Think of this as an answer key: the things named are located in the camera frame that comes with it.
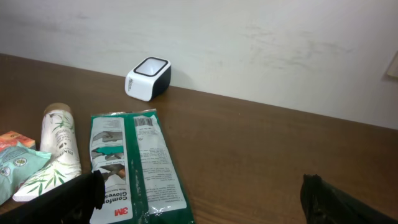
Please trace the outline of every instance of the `light blue packet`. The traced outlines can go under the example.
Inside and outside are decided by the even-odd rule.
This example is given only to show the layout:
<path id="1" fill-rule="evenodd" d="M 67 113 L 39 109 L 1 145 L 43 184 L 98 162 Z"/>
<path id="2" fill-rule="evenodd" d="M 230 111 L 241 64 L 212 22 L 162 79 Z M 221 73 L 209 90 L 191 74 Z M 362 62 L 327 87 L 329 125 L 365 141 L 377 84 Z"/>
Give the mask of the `light blue packet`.
<path id="1" fill-rule="evenodd" d="M 9 199 L 17 188 L 51 158 L 50 152 L 40 152 L 18 142 L 0 151 L 0 205 Z"/>

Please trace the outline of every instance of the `barcode scanner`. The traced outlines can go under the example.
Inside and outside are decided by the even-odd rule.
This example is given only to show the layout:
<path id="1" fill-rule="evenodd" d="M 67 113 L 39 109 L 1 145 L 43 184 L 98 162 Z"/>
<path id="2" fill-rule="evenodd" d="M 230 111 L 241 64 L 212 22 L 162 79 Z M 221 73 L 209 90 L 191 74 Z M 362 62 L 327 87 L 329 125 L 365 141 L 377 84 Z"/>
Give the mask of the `barcode scanner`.
<path id="1" fill-rule="evenodd" d="M 127 74 L 124 90 L 131 97 L 150 101 L 169 87 L 171 76 L 168 60 L 149 57 Z"/>

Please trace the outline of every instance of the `orange box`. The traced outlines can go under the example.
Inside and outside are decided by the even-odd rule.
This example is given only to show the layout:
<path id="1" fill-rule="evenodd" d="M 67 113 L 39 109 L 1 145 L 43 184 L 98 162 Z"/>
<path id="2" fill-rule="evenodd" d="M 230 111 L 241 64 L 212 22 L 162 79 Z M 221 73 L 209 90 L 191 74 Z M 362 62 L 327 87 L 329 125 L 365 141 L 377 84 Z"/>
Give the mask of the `orange box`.
<path id="1" fill-rule="evenodd" d="M 0 136 L 0 151 L 9 146 L 16 146 L 17 142 L 22 143 L 28 148 L 36 149 L 36 144 L 33 139 L 18 134 L 15 131 L 9 131 L 6 134 Z"/>

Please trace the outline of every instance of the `table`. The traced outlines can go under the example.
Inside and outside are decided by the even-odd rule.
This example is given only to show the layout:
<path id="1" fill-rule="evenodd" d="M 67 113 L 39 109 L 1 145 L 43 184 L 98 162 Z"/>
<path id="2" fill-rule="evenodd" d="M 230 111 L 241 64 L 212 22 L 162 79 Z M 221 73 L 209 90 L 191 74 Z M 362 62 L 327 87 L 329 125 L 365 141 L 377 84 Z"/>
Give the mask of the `table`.
<path id="1" fill-rule="evenodd" d="M 45 107 L 66 103 L 83 172 L 91 114 L 156 108 L 197 223 L 305 223 L 304 174 L 398 219 L 397 130 L 172 86 L 147 103 L 125 94 L 124 77 L 8 55 L 0 74 L 0 133 L 39 142 Z"/>

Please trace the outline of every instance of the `green plastic package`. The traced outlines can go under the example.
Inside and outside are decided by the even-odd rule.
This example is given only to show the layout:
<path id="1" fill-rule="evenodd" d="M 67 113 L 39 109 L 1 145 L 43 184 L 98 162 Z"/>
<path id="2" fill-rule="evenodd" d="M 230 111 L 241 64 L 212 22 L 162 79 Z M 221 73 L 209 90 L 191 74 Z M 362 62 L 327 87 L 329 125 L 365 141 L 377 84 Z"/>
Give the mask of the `green plastic package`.
<path id="1" fill-rule="evenodd" d="M 90 157 L 106 192 L 90 223 L 195 223 L 156 110 L 92 116 Z"/>
<path id="2" fill-rule="evenodd" d="M 51 153 L 29 149 L 20 142 L 0 151 L 0 205 L 50 158 Z"/>

